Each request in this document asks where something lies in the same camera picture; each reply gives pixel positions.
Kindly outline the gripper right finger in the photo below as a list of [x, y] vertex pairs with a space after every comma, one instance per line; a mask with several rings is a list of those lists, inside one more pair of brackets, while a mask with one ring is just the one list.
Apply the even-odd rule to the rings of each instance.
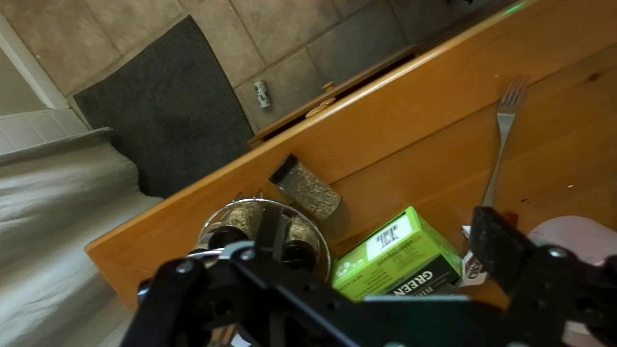
[[569, 321], [617, 347], [617, 254], [598, 267], [562, 246], [536, 246], [492, 207], [474, 207], [469, 248], [510, 299], [492, 347], [567, 347]]

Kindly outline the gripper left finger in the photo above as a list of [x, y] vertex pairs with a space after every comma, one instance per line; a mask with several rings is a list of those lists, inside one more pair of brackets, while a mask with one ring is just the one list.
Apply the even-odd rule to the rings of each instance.
[[238, 325], [269, 347], [362, 347], [359, 309], [302, 270], [281, 263], [282, 208], [264, 209], [253, 243], [230, 244], [211, 268], [194, 258], [161, 265], [121, 347], [206, 347]]

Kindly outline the spice jar with black lid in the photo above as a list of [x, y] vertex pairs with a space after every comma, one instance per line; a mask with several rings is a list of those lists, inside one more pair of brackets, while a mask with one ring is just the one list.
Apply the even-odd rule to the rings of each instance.
[[342, 196], [307, 169], [293, 153], [268, 180], [318, 220], [331, 217], [342, 201]]
[[203, 226], [201, 241], [209, 250], [255, 238], [263, 208], [254, 199], [237, 200], [214, 213]]
[[293, 270], [315, 271], [321, 256], [321, 244], [312, 222], [293, 216], [287, 222], [282, 263]]

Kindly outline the silver metal fork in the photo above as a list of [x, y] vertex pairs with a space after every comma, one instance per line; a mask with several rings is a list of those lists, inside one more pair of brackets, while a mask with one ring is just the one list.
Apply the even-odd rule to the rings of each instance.
[[500, 167], [502, 166], [503, 152], [505, 151], [512, 125], [515, 122], [518, 108], [520, 107], [525, 95], [528, 82], [529, 76], [521, 75], [514, 77], [496, 105], [496, 123], [499, 130], [499, 149], [491, 178], [487, 188], [485, 189], [481, 206], [488, 207], [493, 205], [496, 181], [499, 176]]

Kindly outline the small white paper packet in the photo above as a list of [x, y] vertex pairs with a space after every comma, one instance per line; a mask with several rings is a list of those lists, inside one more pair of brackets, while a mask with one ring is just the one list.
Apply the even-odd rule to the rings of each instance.
[[478, 286], [487, 281], [487, 270], [470, 248], [465, 254], [465, 257], [461, 260], [461, 270], [462, 275], [458, 284], [459, 288], [465, 286]]

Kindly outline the round chrome spice rack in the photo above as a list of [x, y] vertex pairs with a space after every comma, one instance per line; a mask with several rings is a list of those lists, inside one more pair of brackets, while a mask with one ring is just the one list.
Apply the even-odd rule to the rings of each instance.
[[214, 253], [234, 242], [249, 242], [291, 270], [330, 279], [330, 250], [317, 224], [293, 206], [264, 198], [237, 199], [203, 224], [192, 256], [214, 263]]

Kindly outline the green tea box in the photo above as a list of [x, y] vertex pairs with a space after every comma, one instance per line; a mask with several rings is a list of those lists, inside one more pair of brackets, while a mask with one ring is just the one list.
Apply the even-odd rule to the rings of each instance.
[[337, 260], [331, 286], [352, 301], [426, 296], [456, 285], [462, 274], [454, 246], [407, 207]]

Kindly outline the grey cloth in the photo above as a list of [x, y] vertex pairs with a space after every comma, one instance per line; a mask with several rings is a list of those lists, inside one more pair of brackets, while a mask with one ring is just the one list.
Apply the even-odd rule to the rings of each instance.
[[0, 347], [119, 347], [132, 313], [84, 248], [156, 206], [99, 128], [0, 155]]

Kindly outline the dark grey floor mat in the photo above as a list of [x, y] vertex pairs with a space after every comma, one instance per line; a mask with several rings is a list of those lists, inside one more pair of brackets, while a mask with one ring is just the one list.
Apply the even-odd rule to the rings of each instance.
[[209, 42], [186, 17], [102, 81], [74, 96], [93, 128], [168, 198], [249, 151], [244, 110]]

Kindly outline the small white patterned can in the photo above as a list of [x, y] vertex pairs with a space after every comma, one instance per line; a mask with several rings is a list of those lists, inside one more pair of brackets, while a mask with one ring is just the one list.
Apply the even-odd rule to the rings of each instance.
[[260, 108], [270, 108], [271, 98], [269, 96], [268, 86], [266, 82], [264, 80], [258, 80], [253, 83], [253, 87]]

